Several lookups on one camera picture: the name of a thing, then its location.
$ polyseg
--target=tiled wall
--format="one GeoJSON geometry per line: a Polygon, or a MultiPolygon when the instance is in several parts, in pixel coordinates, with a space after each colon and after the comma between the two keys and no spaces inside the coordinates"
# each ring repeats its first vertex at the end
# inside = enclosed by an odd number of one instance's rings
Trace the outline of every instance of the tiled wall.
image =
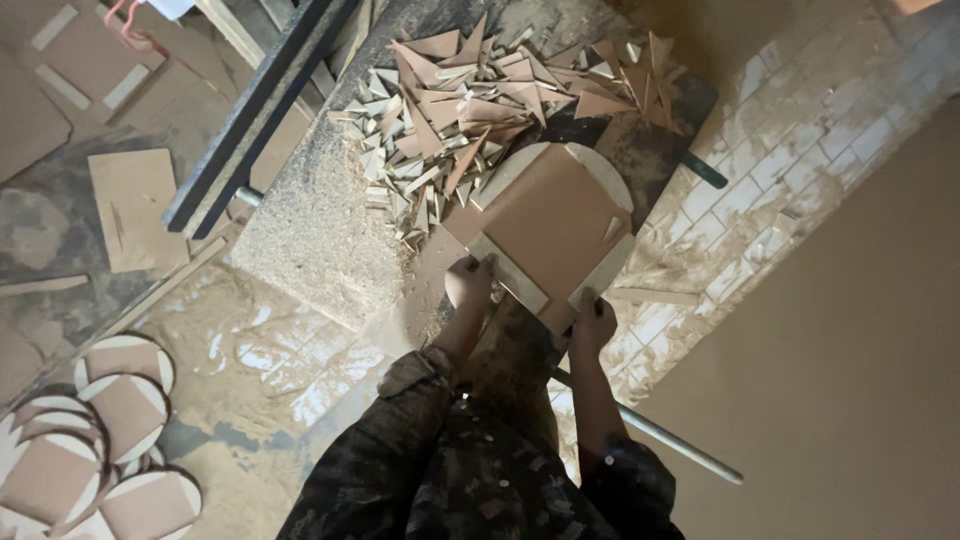
{"type": "MultiPolygon", "coordinates": [[[[958,82],[960,17],[808,4],[721,91],[694,143],[729,185],[715,189],[681,167],[637,236],[614,286],[693,292],[701,303],[614,304],[619,329],[601,361],[615,397],[636,405],[958,82]],[[795,229],[783,219],[774,227],[781,212],[795,229]]],[[[559,416],[572,413],[554,403],[559,416]]]]}

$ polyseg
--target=camouflage jacket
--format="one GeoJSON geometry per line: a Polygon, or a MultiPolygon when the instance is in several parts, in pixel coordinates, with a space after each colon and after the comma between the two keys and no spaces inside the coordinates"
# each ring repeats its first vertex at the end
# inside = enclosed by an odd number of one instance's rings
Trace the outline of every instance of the camouflage jacket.
{"type": "Polygon", "coordinates": [[[278,540],[669,538],[675,481],[612,438],[578,488],[548,445],[475,415],[439,349],[390,368],[379,397],[314,467],[278,540]]]}

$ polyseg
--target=person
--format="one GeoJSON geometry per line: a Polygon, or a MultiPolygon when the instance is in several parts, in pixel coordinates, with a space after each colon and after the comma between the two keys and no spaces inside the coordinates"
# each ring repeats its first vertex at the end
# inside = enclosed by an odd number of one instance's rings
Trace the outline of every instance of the person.
{"type": "Polygon", "coordinates": [[[277,539],[684,538],[670,521],[675,480],[628,436],[600,365],[616,330],[606,301],[585,294],[568,346],[581,487],[556,440],[458,393],[491,284],[489,260],[450,267],[449,323],[394,362],[377,399],[317,462],[277,539]]]}

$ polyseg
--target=brown wall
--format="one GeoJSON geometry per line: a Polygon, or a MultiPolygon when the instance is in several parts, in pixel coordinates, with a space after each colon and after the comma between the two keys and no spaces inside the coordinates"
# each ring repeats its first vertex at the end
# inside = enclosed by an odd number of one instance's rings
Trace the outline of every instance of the brown wall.
{"type": "Polygon", "coordinates": [[[640,403],[746,477],[651,444],[687,538],[960,538],[958,170],[954,99],[640,403]]]}

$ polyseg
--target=sleeve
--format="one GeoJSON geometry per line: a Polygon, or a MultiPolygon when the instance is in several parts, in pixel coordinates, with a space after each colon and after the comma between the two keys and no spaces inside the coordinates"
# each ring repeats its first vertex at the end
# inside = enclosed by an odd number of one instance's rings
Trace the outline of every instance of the sleeve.
{"type": "Polygon", "coordinates": [[[670,521],[677,482],[646,446],[613,435],[580,490],[624,538],[683,539],[670,521]]]}
{"type": "Polygon", "coordinates": [[[451,375],[435,347],[394,362],[377,399],[317,462],[277,540],[402,535],[453,405],[451,375]]]}

